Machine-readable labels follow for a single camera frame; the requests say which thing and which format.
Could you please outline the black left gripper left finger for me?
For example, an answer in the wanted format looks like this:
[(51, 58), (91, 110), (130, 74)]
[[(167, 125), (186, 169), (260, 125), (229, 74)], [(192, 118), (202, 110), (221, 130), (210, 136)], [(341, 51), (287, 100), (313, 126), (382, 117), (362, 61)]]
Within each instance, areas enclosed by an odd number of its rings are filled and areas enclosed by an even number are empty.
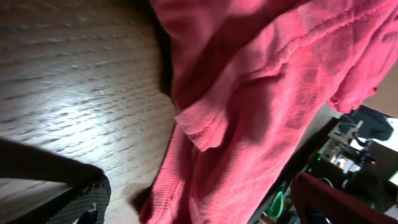
[(104, 222), (105, 211), (109, 205), (111, 187), (104, 174), (95, 174), (78, 179), (74, 176), (19, 174), (1, 175), (2, 178), (44, 180), (70, 184), (72, 188), (29, 211), (10, 223), (72, 224)]

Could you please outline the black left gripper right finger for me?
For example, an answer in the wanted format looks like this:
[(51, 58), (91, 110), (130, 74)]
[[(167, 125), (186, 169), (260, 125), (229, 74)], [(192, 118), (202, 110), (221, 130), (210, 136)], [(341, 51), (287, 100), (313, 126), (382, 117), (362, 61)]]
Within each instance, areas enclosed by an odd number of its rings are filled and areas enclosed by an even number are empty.
[(332, 224), (397, 224), (387, 216), (337, 190), (308, 173), (296, 175), (291, 185), (292, 201), (300, 222), (320, 223), (314, 214)]

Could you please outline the orange red t-shirt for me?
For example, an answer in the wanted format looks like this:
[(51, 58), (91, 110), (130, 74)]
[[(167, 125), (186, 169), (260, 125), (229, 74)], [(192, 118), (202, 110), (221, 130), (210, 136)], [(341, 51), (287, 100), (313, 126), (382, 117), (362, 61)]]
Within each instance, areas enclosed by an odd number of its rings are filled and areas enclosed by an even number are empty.
[(171, 39), (175, 129), (141, 223), (246, 223), (323, 105), (397, 60), (395, 0), (152, 0)]

